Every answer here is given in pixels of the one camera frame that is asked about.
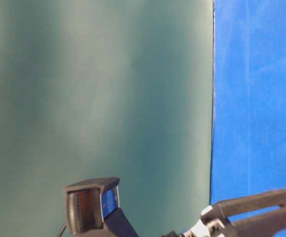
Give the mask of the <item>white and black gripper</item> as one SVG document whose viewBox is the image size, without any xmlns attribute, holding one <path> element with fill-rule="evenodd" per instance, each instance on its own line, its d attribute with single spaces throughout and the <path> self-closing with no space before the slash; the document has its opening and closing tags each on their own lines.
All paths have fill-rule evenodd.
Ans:
<svg viewBox="0 0 286 237">
<path fill-rule="evenodd" d="M 286 229 L 286 206 L 236 221 L 230 226 L 227 217 L 271 206 L 286 205 L 286 188 L 228 199 L 207 206 L 190 229 L 177 234 L 171 231 L 162 237 L 272 237 Z"/>
</svg>

